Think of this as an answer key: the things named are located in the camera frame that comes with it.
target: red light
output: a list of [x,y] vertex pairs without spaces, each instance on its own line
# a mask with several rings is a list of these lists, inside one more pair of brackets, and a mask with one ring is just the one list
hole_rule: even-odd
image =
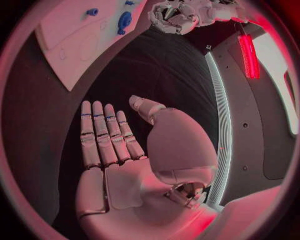
[[259,61],[255,53],[255,48],[250,35],[238,36],[240,49],[245,65],[245,75],[247,78],[259,79],[260,68]]

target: blue connector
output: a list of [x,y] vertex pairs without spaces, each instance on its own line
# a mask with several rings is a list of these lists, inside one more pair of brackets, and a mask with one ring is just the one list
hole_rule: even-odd
[[124,12],[120,16],[118,24],[117,24],[117,26],[118,26],[117,34],[124,35],[126,33],[124,31],[124,29],[131,24],[132,20],[133,20],[133,18],[132,18],[131,13],[129,11]]
[[91,8],[90,10],[86,11],[86,14],[90,16],[96,16],[98,12],[98,8]]
[[130,5],[130,6],[131,6],[131,5],[133,5],[133,4],[135,4],[134,1],[128,1],[128,0],[127,0],[127,1],[125,2],[125,5]]

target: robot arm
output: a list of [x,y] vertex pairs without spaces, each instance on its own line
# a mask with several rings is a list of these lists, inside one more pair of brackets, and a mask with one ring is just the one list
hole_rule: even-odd
[[[184,112],[158,102],[132,96],[129,104],[153,125],[147,138],[149,158],[123,111],[115,114],[111,104],[103,111],[99,101],[92,110],[88,101],[81,106],[86,170],[75,202],[87,235],[96,239],[152,238],[155,224],[157,239],[169,239],[174,230],[182,230],[196,216],[208,214],[213,219],[215,212],[200,207],[205,199],[203,189],[212,183],[217,170],[217,155],[205,131]],[[168,224],[162,227],[159,222]]]
[[245,10],[238,4],[211,0],[166,0],[153,6],[149,19],[162,32],[180,35],[215,21],[248,21]]

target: white led light strip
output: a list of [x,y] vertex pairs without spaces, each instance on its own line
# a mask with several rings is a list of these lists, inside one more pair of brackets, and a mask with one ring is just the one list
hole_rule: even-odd
[[205,59],[215,91],[219,126],[217,151],[218,170],[215,180],[210,187],[206,204],[211,207],[216,207],[221,202],[230,170],[232,158],[232,125],[227,96],[217,64],[210,52],[205,55]]

